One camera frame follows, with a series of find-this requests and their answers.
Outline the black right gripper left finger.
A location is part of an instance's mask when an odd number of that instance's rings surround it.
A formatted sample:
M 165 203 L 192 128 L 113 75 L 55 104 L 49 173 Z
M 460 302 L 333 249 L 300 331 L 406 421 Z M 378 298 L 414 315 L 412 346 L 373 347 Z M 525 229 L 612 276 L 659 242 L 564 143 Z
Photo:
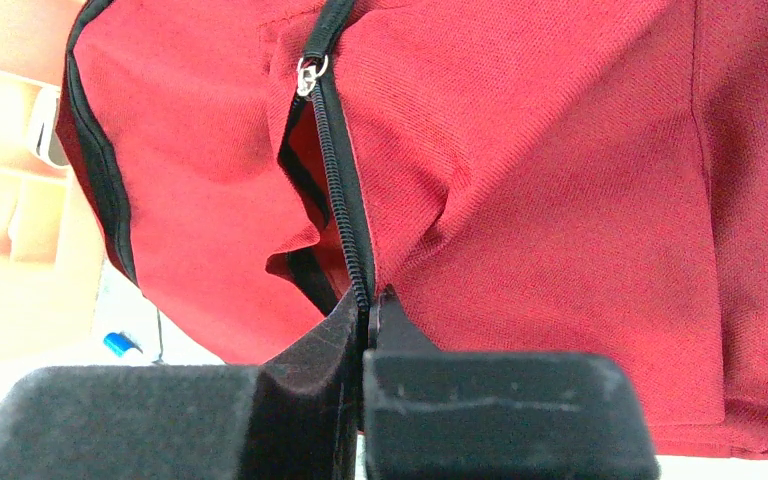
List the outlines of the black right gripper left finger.
M 351 479 L 359 307 L 261 366 L 53 366 L 0 404 L 0 479 Z

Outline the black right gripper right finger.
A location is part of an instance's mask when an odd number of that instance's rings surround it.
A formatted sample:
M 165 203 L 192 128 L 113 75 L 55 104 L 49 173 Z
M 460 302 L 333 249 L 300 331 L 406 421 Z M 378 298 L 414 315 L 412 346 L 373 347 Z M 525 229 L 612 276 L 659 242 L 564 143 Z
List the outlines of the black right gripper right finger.
M 392 289 L 364 355 L 370 479 L 657 479 L 630 380 L 570 352 L 443 352 Z

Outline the blue white marker pen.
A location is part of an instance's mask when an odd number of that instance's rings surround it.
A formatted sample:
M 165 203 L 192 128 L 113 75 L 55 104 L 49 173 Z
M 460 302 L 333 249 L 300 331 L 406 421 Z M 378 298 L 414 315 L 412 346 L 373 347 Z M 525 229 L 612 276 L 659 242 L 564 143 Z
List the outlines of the blue white marker pen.
M 148 363 L 148 357 L 143 351 L 122 332 L 110 332 L 103 337 L 102 342 L 122 364 L 146 365 Z

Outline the red student backpack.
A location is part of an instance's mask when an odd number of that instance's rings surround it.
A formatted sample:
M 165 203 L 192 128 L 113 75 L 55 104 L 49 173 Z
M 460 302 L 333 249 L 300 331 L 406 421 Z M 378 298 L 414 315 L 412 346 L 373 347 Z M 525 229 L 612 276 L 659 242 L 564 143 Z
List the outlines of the red student backpack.
M 393 287 L 768 459 L 768 1 L 90 1 L 57 126 L 108 256 L 258 364 Z

